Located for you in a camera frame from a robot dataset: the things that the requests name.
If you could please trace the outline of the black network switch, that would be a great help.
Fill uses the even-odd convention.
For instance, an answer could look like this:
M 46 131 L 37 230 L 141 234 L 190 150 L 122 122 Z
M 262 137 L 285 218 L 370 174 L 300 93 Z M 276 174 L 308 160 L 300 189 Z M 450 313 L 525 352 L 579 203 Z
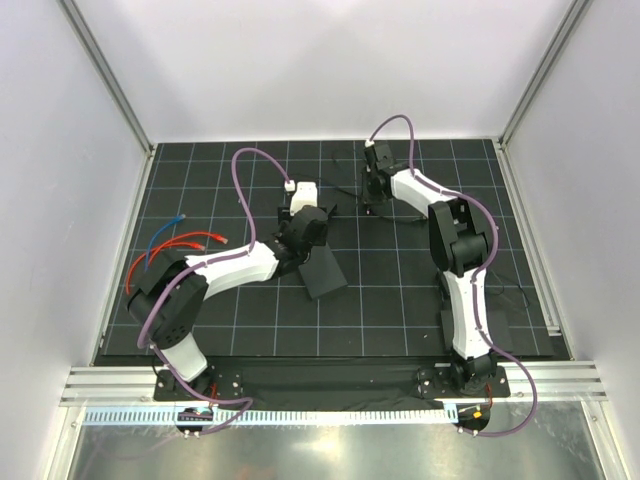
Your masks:
M 298 270 L 311 300 L 333 294 L 348 285 L 329 245 L 314 247 L 309 260 Z

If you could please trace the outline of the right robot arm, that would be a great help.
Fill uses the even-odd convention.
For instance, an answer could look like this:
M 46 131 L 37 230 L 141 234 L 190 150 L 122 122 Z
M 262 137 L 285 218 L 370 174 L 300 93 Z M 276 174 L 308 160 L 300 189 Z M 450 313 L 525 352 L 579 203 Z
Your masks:
M 444 279 L 453 322 L 450 382 L 460 395 L 477 395 L 497 371 L 485 297 L 486 270 L 496 254 L 496 225 L 475 199 L 397 161 L 388 143 L 367 140 L 364 156 L 364 202 L 398 200 L 428 221 L 429 251 Z

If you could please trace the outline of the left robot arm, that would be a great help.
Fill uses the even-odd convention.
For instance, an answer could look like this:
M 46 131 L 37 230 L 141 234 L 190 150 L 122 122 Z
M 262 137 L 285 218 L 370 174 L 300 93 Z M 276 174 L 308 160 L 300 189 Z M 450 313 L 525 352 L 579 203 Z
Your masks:
M 326 245 L 329 215 L 304 206 L 286 212 L 275 233 L 246 246 L 211 255 L 158 254 L 129 294 L 128 314 L 141 325 L 138 347 L 154 347 L 190 400 L 208 395 L 209 362 L 198 346 L 193 325 L 204 302 L 227 290 L 285 276 L 307 263 Z

